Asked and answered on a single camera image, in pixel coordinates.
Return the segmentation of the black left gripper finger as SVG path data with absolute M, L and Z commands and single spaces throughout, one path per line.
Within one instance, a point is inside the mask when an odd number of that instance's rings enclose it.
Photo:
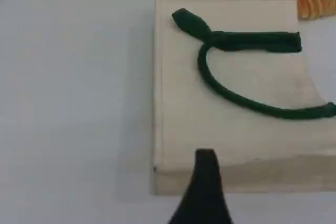
M 169 223 L 233 223 L 213 149 L 197 149 L 190 183 Z

